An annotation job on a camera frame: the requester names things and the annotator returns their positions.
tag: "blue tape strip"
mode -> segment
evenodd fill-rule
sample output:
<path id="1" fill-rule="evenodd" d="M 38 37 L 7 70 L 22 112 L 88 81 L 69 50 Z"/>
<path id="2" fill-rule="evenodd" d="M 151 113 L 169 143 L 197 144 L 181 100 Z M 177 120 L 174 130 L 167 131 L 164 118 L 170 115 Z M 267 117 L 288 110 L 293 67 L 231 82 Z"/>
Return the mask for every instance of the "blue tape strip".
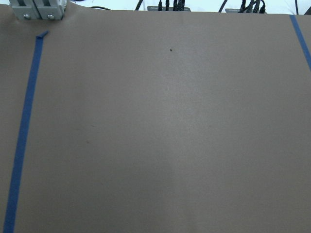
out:
<path id="1" fill-rule="evenodd" d="M 25 95 L 24 101 L 24 108 L 22 112 L 18 139 L 17 139 L 17 146 L 15 151 L 15 158 L 13 164 L 13 171 L 11 177 L 11 184 L 10 184 L 10 191 L 9 191 L 9 198 L 6 207 L 6 214 L 4 220 L 4 227 L 3 233 L 13 233 L 14 226 L 15 226 L 15 218 L 16 218 L 16 210 L 17 210 L 17 203 L 18 203 L 18 194 L 19 194 L 19 186 L 20 186 L 20 179 L 23 169 L 23 162 L 25 156 L 25 149 L 27 143 L 27 135 L 29 129 L 29 122 L 31 116 L 31 109 L 33 106 L 33 99 L 35 94 L 35 83 L 37 80 L 42 47 L 43 47 L 43 38 L 48 33 L 48 31 L 38 35 L 35 40 L 35 51 L 33 56 L 33 62 L 31 65 L 28 85 Z"/>
<path id="2" fill-rule="evenodd" d="M 296 31 L 298 40 L 299 40 L 300 45 L 301 45 L 301 48 L 302 48 L 302 50 L 303 50 L 303 53 L 305 54 L 307 63 L 308 63 L 309 68 L 310 68 L 310 70 L 311 70 L 311 55 L 310 55 L 308 46 L 307 46 L 307 44 L 306 44 L 306 41 L 305 41 L 305 39 L 303 38 L 302 32 L 301 32 L 301 30 L 300 30 L 300 27 L 299 27 L 299 24 L 298 24 L 298 22 L 297 22 L 297 19 L 296 19 L 295 15 L 290 15 L 290 18 L 291 18 L 291 20 L 292 20 L 292 24 L 293 24 L 293 26 L 294 26 L 294 28 L 295 28 L 295 31 Z"/>

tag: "blue tape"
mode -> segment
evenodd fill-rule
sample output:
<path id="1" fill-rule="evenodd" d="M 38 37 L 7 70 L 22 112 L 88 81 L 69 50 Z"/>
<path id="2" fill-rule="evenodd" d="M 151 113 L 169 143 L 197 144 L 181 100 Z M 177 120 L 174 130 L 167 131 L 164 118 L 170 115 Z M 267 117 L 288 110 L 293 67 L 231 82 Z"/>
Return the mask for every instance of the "blue tape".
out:
<path id="1" fill-rule="evenodd" d="M 302 50 L 303 50 L 303 53 L 305 54 L 307 63 L 308 63 L 309 68 L 310 68 L 310 70 L 311 70 L 311 55 L 310 55 L 308 46 L 307 46 L 307 44 L 306 44 L 306 41 L 305 41 L 305 39 L 303 38 L 302 32 L 301 32 L 301 30 L 300 30 L 300 27 L 299 27 L 299 24 L 298 24 L 298 22 L 297 22 L 297 19 L 296 19 L 295 15 L 290 15 L 290 18 L 291 18 L 291 20 L 292 20 L 292 24 L 293 24 L 293 26 L 294 26 L 294 28 L 295 28 L 295 31 L 296 31 L 298 40 L 299 40 L 300 45 L 301 45 L 301 48 L 302 48 Z"/>
<path id="2" fill-rule="evenodd" d="M 43 38 L 48 31 L 36 36 L 35 40 L 35 51 L 33 56 L 33 62 L 31 65 L 28 85 L 25 95 L 24 108 L 20 121 L 17 146 L 14 157 L 13 171 L 11 176 L 11 184 L 9 191 L 9 198 L 6 207 L 6 214 L 4 220 L 3 233 L 13 233 L 15 226 L 16 210 L 18 203 L 18 194 L 20 187 L 20 179 L 23 169 L 23 162 L 25 156 L 25 149 L 27 143 L 27 135 L 30 123 L 31 110 L 33 106 L 34 94 L 35 94 L 35 83 L 37 80 L 40 59 L 43 47 Z"/>

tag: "metal bracket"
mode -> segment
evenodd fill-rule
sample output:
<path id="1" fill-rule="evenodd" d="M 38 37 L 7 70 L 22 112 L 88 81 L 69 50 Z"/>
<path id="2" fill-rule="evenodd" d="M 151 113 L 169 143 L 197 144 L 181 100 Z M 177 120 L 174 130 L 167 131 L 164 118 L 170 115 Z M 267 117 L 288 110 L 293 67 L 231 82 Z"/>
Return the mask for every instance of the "metal bracket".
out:
<path id="1" fill-rule="evenodd" d="M 10 5 L 18 19 L 63 18 L 67 0 L 10 0 Z"/>

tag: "bolt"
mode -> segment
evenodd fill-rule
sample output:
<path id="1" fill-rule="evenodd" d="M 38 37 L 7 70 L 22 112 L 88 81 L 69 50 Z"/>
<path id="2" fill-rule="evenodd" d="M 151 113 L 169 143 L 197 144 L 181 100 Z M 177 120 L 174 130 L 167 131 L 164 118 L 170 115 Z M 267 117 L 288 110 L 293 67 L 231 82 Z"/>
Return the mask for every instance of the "bolt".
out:
<path id="1" fill-rule="evenodd" d="M 49 19 L 49 20 L 54 20 L 54 19 L 55 19 L 55 16 L 54 16 L 54 15 L 48 15 L 48 19 Z"/>
<path id="2" fill-rule="evenodd" d="M 23 17 L 24 17 L 24 19 L 27 19 L 27 20 L 31 19 L 29 14 L 24 14 Z"/>

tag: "white background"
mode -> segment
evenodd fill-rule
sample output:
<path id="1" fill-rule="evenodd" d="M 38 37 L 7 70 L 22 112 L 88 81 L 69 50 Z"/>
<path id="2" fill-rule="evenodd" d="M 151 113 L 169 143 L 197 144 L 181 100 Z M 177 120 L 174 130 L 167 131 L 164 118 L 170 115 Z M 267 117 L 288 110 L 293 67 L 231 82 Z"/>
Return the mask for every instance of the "white background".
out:
<path id="1" fill-rule="evenodd" d="M 104 6 L 112 10 L 134 10 L 138 0 L 84 0 L 77 1 L 82 6 Z M 242 0 L 228 0 L 225 8 L 240 8 Z M 269 14 L 296 14 L 294 0 L 265 0 L 266 11 Z M 9 4 L 9 0 L 0 0 L 2 4 Z M 140 10 L 147 10 L 147 6 L 157 6 L 158 0 L 144 0 Z M 186 6 L 191 11 L 218 12 L 223 0 L 186 0 Z M 299 13 L 303 15 L 311 6 L 311 0 L 298 0 Z"/>

